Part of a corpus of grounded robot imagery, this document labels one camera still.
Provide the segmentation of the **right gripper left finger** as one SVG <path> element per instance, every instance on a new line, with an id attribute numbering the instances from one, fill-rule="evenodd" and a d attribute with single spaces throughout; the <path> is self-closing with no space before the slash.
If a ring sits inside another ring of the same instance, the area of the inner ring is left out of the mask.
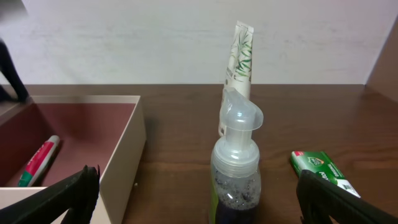
<path id="1" fill-rule="evenodd" d="M 100 168 L 84 168 L 23 200 L 1 209 L 1 223 L 89 224 L 100 192 Z"/>

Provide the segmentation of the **red green toothpaste tube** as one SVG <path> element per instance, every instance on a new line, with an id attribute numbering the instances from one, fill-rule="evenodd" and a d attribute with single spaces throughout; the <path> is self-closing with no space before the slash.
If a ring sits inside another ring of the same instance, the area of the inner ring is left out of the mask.
<path id="1" fill-rule="evenodd" d="M 50 136 L 27 163 L 18 187 L 31 187 L 43 174 L 60 142 L 57 135 Z"/>

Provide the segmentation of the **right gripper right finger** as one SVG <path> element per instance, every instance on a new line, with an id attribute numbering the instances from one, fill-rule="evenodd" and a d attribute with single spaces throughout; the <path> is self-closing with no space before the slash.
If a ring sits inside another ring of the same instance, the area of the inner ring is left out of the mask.
<path id="1" fill-rule="evenodd" d="M 397 224 L 397 217 L 365 202 L 310 170 L 303 170 L 296 194 L 305 224 Z"/>

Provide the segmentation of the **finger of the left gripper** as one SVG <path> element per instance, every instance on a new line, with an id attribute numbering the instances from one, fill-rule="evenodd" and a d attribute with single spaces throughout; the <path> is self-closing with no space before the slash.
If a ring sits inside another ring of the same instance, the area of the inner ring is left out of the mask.
<path id="1" fill-rule="evenodd" d="M 19 102 L 24 103 L 29 97 L 29 93 L 19 78 L 11 55 L 5 42 L 1 39 L 1 73 L 7 79 L 14 89 L 17 97 L 13 98 L 3 87 L 1 87 L 1 102 Z"/>

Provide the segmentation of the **clear pump soap bottle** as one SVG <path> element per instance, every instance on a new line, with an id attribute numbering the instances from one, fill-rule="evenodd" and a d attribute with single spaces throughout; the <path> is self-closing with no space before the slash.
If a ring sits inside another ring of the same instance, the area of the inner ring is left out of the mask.
<path id="1" fill-rule="evenodd" d="M 261 109 L 233 87 L 223 90 L 224 135 L 211 154 L 210 223 L 253 223 L 261 196 L 260 152 L 252 132 L 263 124 Z"/>

